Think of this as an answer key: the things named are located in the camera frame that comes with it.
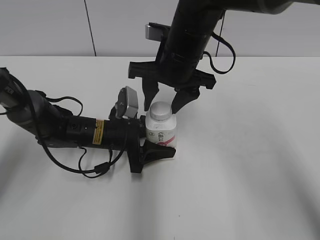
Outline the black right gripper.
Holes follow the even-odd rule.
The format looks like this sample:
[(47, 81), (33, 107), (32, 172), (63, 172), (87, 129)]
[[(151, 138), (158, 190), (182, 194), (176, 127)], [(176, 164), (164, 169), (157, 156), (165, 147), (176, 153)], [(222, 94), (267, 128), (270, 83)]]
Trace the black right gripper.
[(149, 110), (153, 99), (159, 92), (159, 83), (180, 89), (171, 103), (173, 114), (198, 99), (200, 96), (198, 87), (213, 89), (216, 84), (215, 76), (197, 70), (202, 54), (202, 51), (189, 56), (172, 52), (170, 55), (158, 56), (155, 61), (131, 61), (128, 67), (128, 77), (142, 79), (144, 111)]

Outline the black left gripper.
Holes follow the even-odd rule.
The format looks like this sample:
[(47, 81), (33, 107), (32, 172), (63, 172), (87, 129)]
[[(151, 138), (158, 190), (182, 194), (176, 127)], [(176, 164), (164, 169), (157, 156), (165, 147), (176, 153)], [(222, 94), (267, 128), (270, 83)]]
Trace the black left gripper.
[(127, 153), (131, 173), (141, 173), (145, 165), (152, 162), (172, 159), (176, 149), (170, 146), (159, 145), (146, 140), (140, 146), (140, 140), (146, 137), (146, 117), (117, 118), (109, 116), (104, 122), (103, 146), (119, 151), (118, 155), (109, 161), (114, 165), (124, 152)]

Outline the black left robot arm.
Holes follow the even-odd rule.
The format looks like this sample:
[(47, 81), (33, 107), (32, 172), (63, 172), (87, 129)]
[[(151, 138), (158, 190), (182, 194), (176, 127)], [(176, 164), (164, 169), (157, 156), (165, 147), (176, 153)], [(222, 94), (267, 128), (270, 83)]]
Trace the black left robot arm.
[(176, 150), (147, 139), (145, 116), (138, 116), (137, 92), (123, 87), (108, 119), (84, 117), (59, 106), (59, 98), (49, 98), (39, 90), (28, 90), (5, 68), (0, 70), (0, 104), (14, 124), (33, 134), (47, 154), (51, 148), (107, 149), (107, 162), (91, 170), (81, 167), (73, 173), (89, 178), (105, 174), (123, 153), (132, 173), (141, 173), (144, 165), (170, 159)]

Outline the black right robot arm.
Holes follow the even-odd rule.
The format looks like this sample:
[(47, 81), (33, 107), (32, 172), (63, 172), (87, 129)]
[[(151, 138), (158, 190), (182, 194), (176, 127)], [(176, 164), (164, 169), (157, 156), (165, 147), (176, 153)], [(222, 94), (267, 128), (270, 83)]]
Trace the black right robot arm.
[(214, 29), (226, 11), (278, 15), (293, 4), (292, 0), (180, 0), (171, 25), (150, 22), (145, 25), (145, 38), (159, 42), (154, 61), (130, 62), (128, 77), (142, 79), (144, 110), (148, 111), (159, 92), (159, 84), (176, 92), (172, 113), (198, 99), (200, 87), (213, 89), (213, 74), (197, 69), (210, 38), (228, 47), (230, 43), (215, 34)]

